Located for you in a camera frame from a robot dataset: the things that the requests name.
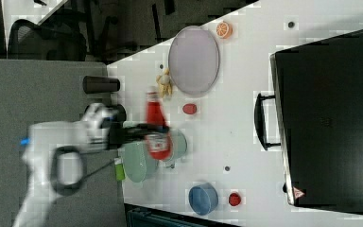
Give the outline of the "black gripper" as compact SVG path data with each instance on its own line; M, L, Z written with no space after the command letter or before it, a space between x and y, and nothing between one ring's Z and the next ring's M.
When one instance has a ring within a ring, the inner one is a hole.
M168 133L169 127L166 125L138 124L137 128L146 133ZM154 142L157 141L158 135L148 134L138 137L134 127L123 127L121 123L113 122L109 127L107 135L107 149L121 148L127 143L137 140Z

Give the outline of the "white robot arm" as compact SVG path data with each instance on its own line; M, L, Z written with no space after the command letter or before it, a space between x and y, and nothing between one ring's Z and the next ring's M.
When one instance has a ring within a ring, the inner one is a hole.
M126 127L125 108L92 103L79 121L53 121L31 125L22 156L30 170L26 197L12 227L43 227L52 205L76 194L90 177L89 153L142 141L161 139L169 132L164 123Z

